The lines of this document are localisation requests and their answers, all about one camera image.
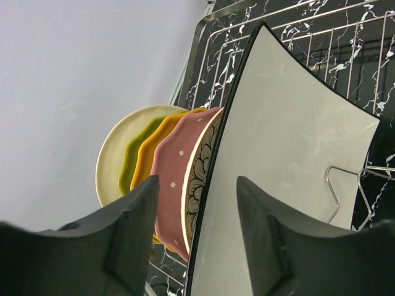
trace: ceramic plate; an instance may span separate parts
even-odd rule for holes
[[[211,151],[215,143],[222,110],[206,124],[186,166],[181,194],[181,223],[186,251],[189,253],[198,214],[200,196],[209,166]]]
[[[253,295],[238,214],[239,176],[327,223],[336,210],[328,168],[359,172],[378,124],[379,119],[314,76],[266,23],[260,23],[244,48],[220,121],[201,194],[185,295]],[[343,212],[342,200],[355,202],[357,177],[333,172],[331,178],[340,203],[331,224],[342,217],[335,225],[349,229],[352,208]],[[257,229],[257,235],[265,233]]]
[[[159,116],[152,119],[151,122],[148,123],[148,125],[145,127],[145,129],[143,129],[142,132],[139,133],[139,135],[137,135],[137,137],[131,140],[130,143],[127,145],[123,157],[121,174],[118,179],[118,188],[122,196],[130,192],[130,183],[133,179],[133,175],[136,169],[138,149],[140,148],[141,144],[150,135],[152,135],[156,131],[156,129],[158,129],[159,125],[165,118],[166,116]]]
[[[206,111],[205,108],[196,108],[192,111],[186,113],[179,113],[169,115],[165,118],[165,120],[160,124],[158,129],[153,133],[148,139],[146,139],[140,148],[138,149],[137,156],[137,164],[135,175],[131,180],[130,189],[137,187],[141,182],[143,182],[146,178],[148,178],[152,161],[154,160],[154,152],[159,143],[168,136],[180,121],[182,116],[190,113],[198,113]]]
[[[125,147],[155,117],[182,112],[172,105],[153,105],[129,114],[112,129],[101,147],[96,164],[96,192],[102,207],[121,197],[118,178]]]
[[[151,175],[159,177],[159,201],[155,232],[159,240],[188,260],[182,224],[181,193],[186,165],[204,128],[220,107],[186,114],[173,131],[157,146]]]

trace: dish rack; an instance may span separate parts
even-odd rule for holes
[[[362,8],[362,7],[367,7],[367,10],[369,10],[369,5],[374,2],[381,2],[380,0],[366,0],[364,2],[359,2],[356,4],[347,4],[344,7],[340,7],[338,9],[333,9],[329,10],[326,12],[319,13],[317,12],[314,15],[308,16],[308,17],[302,17],[296,20],[293,20],[292,22],[286,22],[282,23],[280,25],[277,25],[275,27],[272,27],[273,31],[277,30],[284,30],[287,29],[291,26],[298,25],[298,24],[303,24],[309,21],[313,20],[319,20],[321,18],[327,17],[329,15],[335,15],[340,12],[350,12],[353,9]],[[203,69],[204,66],[207,64],[207,57],[209,56],[208,52],[210,49],[210,44],[212,44],[213,40],[216,39],[216,37],[219,34],[226,34],[227,37],[225,38],[225,41],[220,47],[219,53],[216,60],[216,66],[215,66],[215,74],[214,74],[214,79],[212,81],[203,81],[204,84],[209,84],[212,85],[210,94],[208,96],[208,99],[202,104],[202,107],[217,107],[217,106],[223,106],[226,102],[226,89],[227,86],[231,83],[233,79],[233,72],[236,70],[237,66],[237,58],[243,54],[243,46],[241,45],[244,42],[245,46],[245,41],[248,40],[249,35],[245,36],[240,36],[240,37],[232,37],[232,34],[230,34],[231,31],[236,31],[239,30],[240,28],[248,25],[248,24],[254,24],[259,20],[265,20],[266,18],[269,17],[275,17],[278,19],[281,19],[281,16],[284,14],[289,13],[291,10],[296,10],[300,9],[303,7],[311,6],[317,0],[307,0],[303,1],[300,3],[297,3],[292,6],[285,7],[283,9],[273,11],[267,14],[264,14],[260,17],[252,18],[252,19],[244,19],[242,22],[239,23],[232,23],[230,26],[223,27],[217,31],[214,31],[213,33],[210,34],[210,36],[207,38],[207,41],[203,41],[201,39],[201,36],[204,32],[205,29],[210,25],[210,22],[224,17],[228,14],[231,14],[237,10],[244,9],[246,6],[248,6],[251,2],[253,1],[241,1],[237,2],[236,4],[233,4],[232,6],[226,7],[224,9],[218,10],[205,18],[203,18],[198,26],[196,27],[196,32],[195,32],[195,38],[193,41],[191,53],[189,55],[189,61],[186,67],[185,71],[185,77],[183,80],[183,84],[181,85],[180,89],[178,90],[178,95],[176,99],[176,105],[180,107],[184,107],[187,109],[193,109],[195,107],[200,107],[200,105],[197,105],[197,97],[199,94],[199,88],[201,87],[200,82],[202,81],[202,74],[203,74]],[[375,30],[375,38],[376,40],[372,41],[371,43],[374,44],[373,46],[375,50],[371,50],[370,52],[367,52],[366,54],[369,54],[369,56],[372,59],[377,59],[378,58],[378,66],[376,69],[376,72],[373,74],[373,78],[375,79],[376,83],[374,86],[374,91],[372,91],[372,98],[368,101],[367,107],[369,109],[366,109],[368,112],[380,116],[382,112],[382,102],[383,102],[383,95],[381,94],[383,92],[384,86],[382,85],[382,76],[385,75],[385,65],[389,62],[389,58],[394,54],[391,51],[391,47],[395,43],[395,35],[392,38],[387,38],[386,37],[386,29],[388,27],[389,22],[394,23],[395,22],[395,11],[387,11],[382,15],[375,15],[374,13],[372,14],[373,16],[371,18],[368,17],[368,14],[365,15],[360,21],[349,23],[348,22],[348,15],[347,15],[347,24],[341,25],[338,27],[326,27],[323,30],[319,31],[309,31],[307,33],[303,32],[296,32],[295,34],[292,34],[289,38],[282,38],[283,42],[285,45],[288,46],[288,49],[299,59],[302,60],[306,66],[308,66],[311,70],[313,70],[323,81],[328,83],[332,88],[336,88],[340,84],[345,86],[344,93],[345,96],[349,99],[351,95],[354,95],[355,92],[358,90],[360,84],[356,87],[355,90],[351,88],[351,85],[353,83],[354,76],[352,74],[358,75],[358,73],[361,73],[363,69],[358,69],[356,68],[356,58],[358,55],[363,55],[364,50],[370,48],[367,46],[367,44],[370,44],[370,41],[360,41],[359,40],[359,33],[363,29],[364,25],[370,25],[375,23],[376,26],[378,26]],[[339,45],[337,42],[339,38],[335,38],[336,35],[339,34],[345,34],[345,31],[352,30],[353,32],[353,38],[350,40],[350,43],[347,46],[339,47],[335,46],[335,43]],[[322,41],[320,45],[320,49],[317,50],[312,50],[312,42],[317,39],[321,38],[323,36],[326,36],[328,41],[325,43]],[[197,58],[197,51],[198,51],[198,45],[200,40],[203,41],[204,43],[204,52],[202,55],[202,58]],[[349,54],[350,58],[347,59],[345,62],[341,62],[341,55]],[[225,58],[226,65],[222,69],[222,72],[220,73],[220,61]],[[197,83],[190,87],[190,81],[193,75],[193,67],[196,65],[196,62],[200,64],[200,70],[197,75]],[[348,68],[348,75],[338,75],[338,70],[343,70],[344,68]],[[386,179],[387,181],[395,181],[395,178],[392,178],[391,172],[395,171],[395,168],[391,168],[388,166],[375,166],[372,165],[371,163],[366,162],[364,168],[360,172],[351,172],[351,171],[346,171],[342,168],[337,168],[337,167],[329,167],[328,171],[326,173],[326,180],[328,182],[328,186],[333,194],[333,197],[337,203],[337,206],[339,208],[339,203],[337,201],[337,197],[335,192],[333,191],[333,188],[330,183],[329,179],[329,172],[330,170],[340,170],[344,171],[346,173],[350,173],[353,175],[357,176],[357,181],[358,181],[358,186],[359,186],[359,191],[360,194],[364,200],[364,203],[367,208],[367,216],[363,220],[362,224],[357,228],[353,229],[355,231],[358,231],[362,229],[369,219],[372,217],[372,211],[370,209],[370,206],[368,204],[368,200],[366,198],[366,194],[364,189],[362,188],[361,185],[361,179],[364,178],[364,176],[368,173],[374,176],[378,176],[381,178]],[[170,254],[166,249],[164,248],[163,252],[163,258],[161,262],[152,262],[150,261],[150,265],[153,266],[155,269],[160,271],[161,273],[164,273],[169,281],[173,281],[176,285],[180,286],[180,289],[183,288],[184,286],[184,277],[186,274],[186,268],[187,268],[187,263],[185,263],[181,258],[179,258],[176,255]],[[183,271],[183,275],[180,274],[180,272],[175,273],[171,267],[172,265],[178,265],[178,270]]]

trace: wire rack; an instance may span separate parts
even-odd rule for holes
[[[206,43],[204,44],[204,52],[201,60],[197,60],[196,54],[191,54],[188,66],[199,64],[199,73],[197,74],[197,83],[193,86],[190,85],[192,72],[186,73],[184,78],[183,85],[179,91],[178,95],[178,103],[180,107],[186,107],[189,109],[193,109],[197,106],[197,98],[200,95],[200,88],[202,85],[209,85],[210,92],[205,100],[203,107],[216,107],[223,106],[227,99],[227,91],[230,88],[230,85],[233,81],[234,73],[238,61],[240,60],[241,55],[244,51],[244,46],[246,41],[249,38],[249,35],[246,34],[240,37],[232,37],[237,36],[236,34],[232,34],[231,32],[239,30],[240,28],[251,24],[253,25],[256,21],[265,20],[269,17],[275,17],[281,19],[281,16],[287,14],[288,12],[296,9],[300,9],[301,7],[311,6],[315,4],[316,0],[306,0],[304,2],[297,3],[292,6],[285,7],[283,9],[279,9],[260,17],[244,20],[239,23],[232,23],[227,27],[223,27],[219,30],[216,30],[210,34],[207,38]],[[366,0],[364,2],[359,2],[355,4],[345,5],[344,7],[340,7],[338,9],[329,10],[323,12],[321,14],[314,14],[308,17],[299,18],[293,20],[292,22],[282,23],[280,25],[276,25],[272,27],[273,31],[284,30],[285,28],[289,28],[291,26],[297,24],[303,24],[308,21],[323,19],[329,15],[336,15],[340,12],[350,12],[354,9],[361,9],[363,7],[368,7],[370,4],[374,2],[382,2],[380,0]],[[351,100],[351,96],[354,96],[356,99],[354,102],[358,101],[358,89],[361,85],[361,69],[364,67],[364,61],[371,61],[372,59],[376,61],[377,68],[374,71],[373,78],[375,80],[374,91],[371,95],[371,98],[368,100],[367,105],[365,106],[365,110],[368,110],[370,113],[375,114],[377,116],[381,115],[382,108],[380,104],[383,102],[383,94],[384,94],[384,83],[383,76],[386,75],[386,67],[388,66],[389,59],[394,54],[391,49],[395,43],[395,35],[392,37],[386,37],[386,32],[389,27],[389,23],[394,25],[395,20],[395,11],[390,10],[386,11],[382,15],[372,14],[372,18],[368,18],[367,15],[363,19],[357,22],[348,23],[344,25],[340,25],[338,27],[327,27],[324,30],[319,31],[309,31],[307,33],[301,33],[300,30],[297,32],[298,34],[292,34],[289,38],[282,38],[282,41],[285,45],[288,46],[288,49],[302,62],[304,62],[319,78],[328,83],[332,88],[344,88],[344,95]],[[215,19],[215,12],[211,15],[211,19]],[[375,24],[375,32],[374,37],[371,40],[361,41],[359,38],[359,33],[362,31],[363,27],[366,25]],[[340,46],[339,36],[342,37],[346,34],[346,32],[352,33],[352,39],[349,44],[345,44]],[[217,36],[220,34],[226,34],[225,41],[220,46],[219,52],[216,56],[216,66],[214,78],[212,80],[203,80],[202,76],[204,75],[204,66],[207,65],[207,59],[210,51],[210,47],[213,42],[216,42]],[[320,46],[312,50],[312,44],[314,42],[319,41]],[[347,74],[345,71],[341,72],[339,70],[344,70],[348,68]],[[339,203],[337,201],[337,197],[333,191],[333,188],[329,179],[330,170],[341,170],[345,171],[342,168],[329,167],[326,173],[326,180],[328,182],[328,186],[332,191],[333,197],[338,205],[337,211],[339,209]],[[370,209],[365,191],[361,185],[361,179],[366,174],[371,174],[374,176],[378,176],[384,178],[386,181],[395,181],[394,178],[391,177],[391,172],[394,172],[395,168],[391,168],[388,166],[376,166],[371,165],[371,163],[366,162],[364,168],[358,172],[345,171],[346,173],[350,173],[357,176],[358,186],[360,194],[362,195],[363,201],[366,206],[367,216],[364,218],[362,224],[354,230],[362,229],[367,222],[372,217],[372,211]],[[174,258],[171,254],[169,254],[166,250],[164,252],[164,257],[167,257],[169,260],[172,260],[175,264],[177,264],[181,270],[186,271],[186,263],[180,259]],[[183,287],[185,279],[182,274],[174,274],[171,270],[164,268],[160,263],[155,264],[151,262],[151,265],[158,269],[160,272],[164,273],[171,281],[174,281],[176,284]]]

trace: stacked plates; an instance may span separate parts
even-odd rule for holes
[[[201,190],[222,109],[192,111],[154,105],[126,116],[109,133],[96,165],[96,191],[105,206],[159,176],[152,241],[188,260]]]

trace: black floral pattern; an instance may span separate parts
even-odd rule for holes
[[[194,164],[189,174],[188,195],[186,196],[186,231],[188,235],[188,244],[191,245],[193,233],[196,225],[196,217],[199,211],[200,197],[209,167],[212,148],[217,138],[218,126],[220,122],[218,117],[215,122],[207,129],[199,148],[196,151]]]

